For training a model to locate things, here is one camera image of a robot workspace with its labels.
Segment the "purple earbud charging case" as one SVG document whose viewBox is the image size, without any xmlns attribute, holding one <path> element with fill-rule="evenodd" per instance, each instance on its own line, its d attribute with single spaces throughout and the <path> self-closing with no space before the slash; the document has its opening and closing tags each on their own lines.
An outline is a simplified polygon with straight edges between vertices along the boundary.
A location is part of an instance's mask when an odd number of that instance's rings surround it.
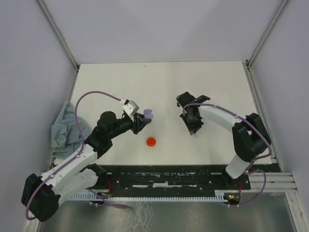
<svg viewBox="0 0 309 232">
<path fill-rule="evenodd" d="M 144 118 L 152 120 L 154 118 L 154 114 L 152 109 L 145 109 L 143 111 Z"/>
</svg>

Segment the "red earbud charging case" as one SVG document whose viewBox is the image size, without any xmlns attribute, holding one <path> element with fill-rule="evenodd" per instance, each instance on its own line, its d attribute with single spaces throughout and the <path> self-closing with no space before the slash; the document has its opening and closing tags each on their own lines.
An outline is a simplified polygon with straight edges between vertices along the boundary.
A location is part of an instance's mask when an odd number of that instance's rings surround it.
<svg viewBox="0 0 309 232">
<path fill-rule="evenodd" d="M 156 145 L 156 139 L 154 137 L 149 137 L 146 140 L 146 144 L 150 147 L 153 147 Z"/>
</svg>

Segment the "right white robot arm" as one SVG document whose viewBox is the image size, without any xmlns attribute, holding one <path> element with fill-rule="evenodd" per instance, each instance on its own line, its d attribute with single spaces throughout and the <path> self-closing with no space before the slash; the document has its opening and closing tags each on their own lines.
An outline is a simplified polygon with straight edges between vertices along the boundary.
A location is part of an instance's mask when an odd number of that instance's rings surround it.
<svg viewBox="0 0 309 232">
<path fill-rule="evenodd" d="M 204 119 L 232 133 L 236 154 L 221 178 L 225 188 L 233 189 L 239 184 L 239 177 L 247 173 L 257 160 L 272 155 L 270 136 L 258 114 L 236 114 L 205 95 L 196 98 L 189 92 L 177 96 L 176 101 L 177 106 L 183 109 L 180 118 L 191 135 L 202 128 Z"/>
</svg>

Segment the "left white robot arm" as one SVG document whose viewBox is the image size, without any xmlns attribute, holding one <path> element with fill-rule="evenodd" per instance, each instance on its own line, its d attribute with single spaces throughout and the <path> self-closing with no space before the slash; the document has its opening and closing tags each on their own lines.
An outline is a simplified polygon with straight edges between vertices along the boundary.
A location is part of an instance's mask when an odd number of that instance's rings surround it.
<svg viewBox="0 0 309 232">
<path fill-rule="evenodd" d="M 123 113 L 120 119 L 111 111 L 102 113 L 84 144 L 62 164 L 26 179 L 21 199 L 26 218 L 45 222 L 73 195 L 93 186 L 103 188 L 107 183 L 106 172 L 96 160 L 112 147 L 113 138 L 127 131 L 138 134 L 153 117 L 151 109 L 133 116 Z"/>
</svg>

